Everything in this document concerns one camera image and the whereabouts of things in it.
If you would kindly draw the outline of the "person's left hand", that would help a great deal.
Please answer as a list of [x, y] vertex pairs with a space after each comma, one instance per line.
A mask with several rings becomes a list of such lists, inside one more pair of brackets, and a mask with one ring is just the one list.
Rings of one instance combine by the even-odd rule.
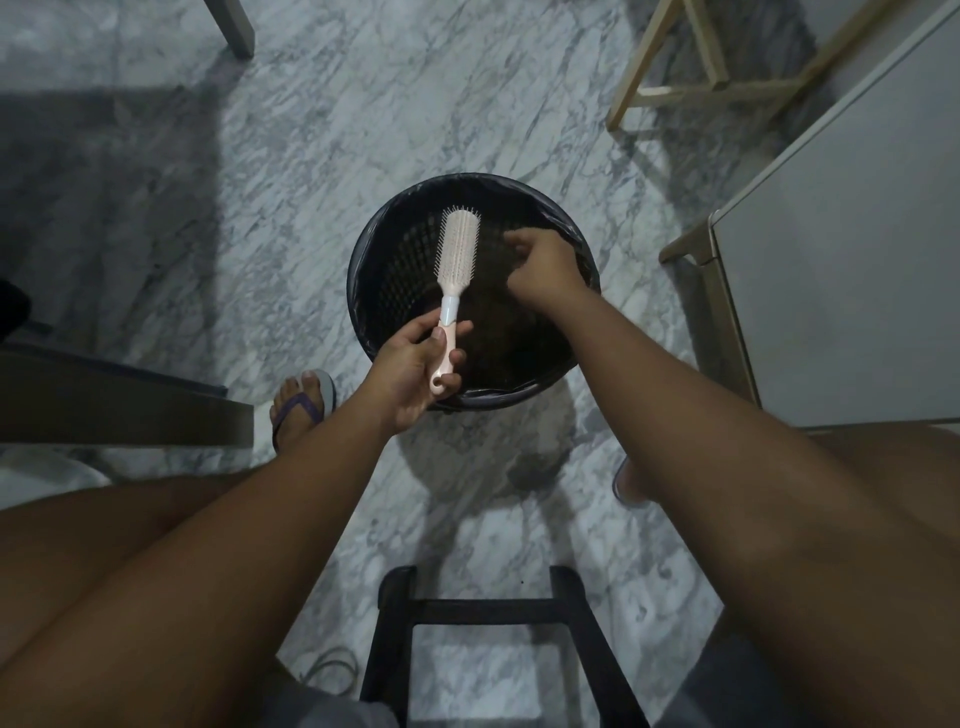
[[390, 435], [409, 430], [429, 407], [457, 394], [463, 384], [459, 369], [466, 352], [456, 347], [450, 353], [453, 371], [440, 380], [445, 391], [440, 396], [430, 390], [430, 377], [445, 354], [431, 352], [421, 337], [428, 327], [439, 322], [438, 308], [407, 322], [380, 348], [371, 369], [359, 388], [365, 407], [384, 421]]

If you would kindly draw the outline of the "person's right hand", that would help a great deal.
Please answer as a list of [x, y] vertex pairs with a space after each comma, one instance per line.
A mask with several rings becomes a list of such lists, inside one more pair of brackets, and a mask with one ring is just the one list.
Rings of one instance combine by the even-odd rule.
[[589, 286], [579, 269], [575, 249], [557, 231], [546, 230], [549, 231], [549, 273], [543, 297], [540, 300], [521, 300], [507, 288], [524, 307], [555, 321], [558, 314], [563, 314], [589, 290]]

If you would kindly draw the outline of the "pink and white hairbrush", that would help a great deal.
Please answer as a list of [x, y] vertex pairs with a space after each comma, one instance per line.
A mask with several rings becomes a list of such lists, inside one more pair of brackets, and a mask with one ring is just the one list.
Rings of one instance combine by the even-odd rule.
[[[441, 291], [438, 322], [444, 325], [458, 321], [461, 298], [473, 280], [480, 224], [479, 215], [468, 208], [451, 207], [443, 214], [435, 273]], [[445, 351], [430, 376], [434, 396], [446, 391], [441, 378], [453, 372], [450, 354]]]

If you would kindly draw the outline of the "person's right forearm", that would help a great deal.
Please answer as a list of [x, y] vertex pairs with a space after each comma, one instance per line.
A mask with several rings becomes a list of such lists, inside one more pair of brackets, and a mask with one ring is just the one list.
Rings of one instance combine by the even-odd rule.
[[584, 287], [537, 296], [653, 499], [834, 726], [960, 728], [960, 553]]

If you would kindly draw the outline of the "person's left forearm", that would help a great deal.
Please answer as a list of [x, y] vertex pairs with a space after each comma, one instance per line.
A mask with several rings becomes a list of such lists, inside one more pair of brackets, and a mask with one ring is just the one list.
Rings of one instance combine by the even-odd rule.
[[274, 658], [396, 432], [368, 384], [0, 671], [0, 728], [210, 728]]

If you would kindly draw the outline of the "black stool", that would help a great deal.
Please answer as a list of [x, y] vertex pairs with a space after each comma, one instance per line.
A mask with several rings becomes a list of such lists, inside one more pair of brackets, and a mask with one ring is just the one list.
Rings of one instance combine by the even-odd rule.
[[414, 629], [440, 626], [566, 628], [590, 688], [602, 728], [651, 728], [614, 651], [595, 618], [576, 570], [551, 565], [551, 596], [529, 599], [426, 599], [414, 595], [418, 570], [388, 571], [378, 588], [378, 617], [359, 699], [387, 706], [406, 728]]

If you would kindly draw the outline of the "white cabinet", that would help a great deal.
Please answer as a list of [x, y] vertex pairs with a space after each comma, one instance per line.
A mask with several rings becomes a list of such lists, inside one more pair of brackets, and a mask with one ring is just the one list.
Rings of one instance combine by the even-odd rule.
[[960, 0], [659, 254], [686, 257], [775, 418], [960, 428]]

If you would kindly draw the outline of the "dark wooden furniture panel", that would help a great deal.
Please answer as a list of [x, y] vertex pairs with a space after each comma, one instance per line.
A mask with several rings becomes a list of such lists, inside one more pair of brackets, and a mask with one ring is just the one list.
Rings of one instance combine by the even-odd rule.
[[212, 385], [31, 343], [0, 344], [0, 445], [236, 448], [255, 407]]

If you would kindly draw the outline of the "grey table leg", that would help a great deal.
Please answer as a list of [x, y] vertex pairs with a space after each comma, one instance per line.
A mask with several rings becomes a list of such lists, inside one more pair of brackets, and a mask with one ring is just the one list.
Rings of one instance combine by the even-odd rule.
[[234, 57], [251, 60], [256, 52], [256, 31], [241, 0], [203, 0]]

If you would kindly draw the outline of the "person's left leg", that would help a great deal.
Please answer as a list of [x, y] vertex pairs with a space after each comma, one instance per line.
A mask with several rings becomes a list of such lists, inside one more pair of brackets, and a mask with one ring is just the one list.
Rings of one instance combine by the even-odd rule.
[[0, 510], [0, 669], [98, 581], [256, 471], [126, 481]]

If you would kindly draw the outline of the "person's leg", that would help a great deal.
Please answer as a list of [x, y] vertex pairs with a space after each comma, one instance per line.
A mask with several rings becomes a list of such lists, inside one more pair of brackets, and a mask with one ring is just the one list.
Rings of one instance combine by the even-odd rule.
[[0, 669], [98, 581], [256, 471], [126, 481], [0, 510]]
[[960, 425], [865, 423], [808, 436], [960, 569]]

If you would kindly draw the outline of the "person's right leg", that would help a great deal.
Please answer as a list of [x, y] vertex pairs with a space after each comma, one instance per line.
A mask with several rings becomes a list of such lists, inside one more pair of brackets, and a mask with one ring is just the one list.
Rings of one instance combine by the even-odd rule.
[[960, 569], [960, 425], [865, 423], [808, 436]]

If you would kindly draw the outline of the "light wooden chair frame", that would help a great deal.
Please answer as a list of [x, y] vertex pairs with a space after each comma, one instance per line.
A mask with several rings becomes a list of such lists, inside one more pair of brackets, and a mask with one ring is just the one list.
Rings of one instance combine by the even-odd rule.
[[[775, 119], [835, 66], [844, 62], [883, 21], [910, 1], [863, 0], [792, 77], [733, 80], [706, 0], [658, 0], [618, 82], [606, 113], [605, 128], [609, 133], [618, 131], [630, 109], [711, 103], [769, 102], [768, 118]], [[654, 58], [680, 18], [685, 18], [691, 29], [704, 81], [692, 85], [642, 86]]]

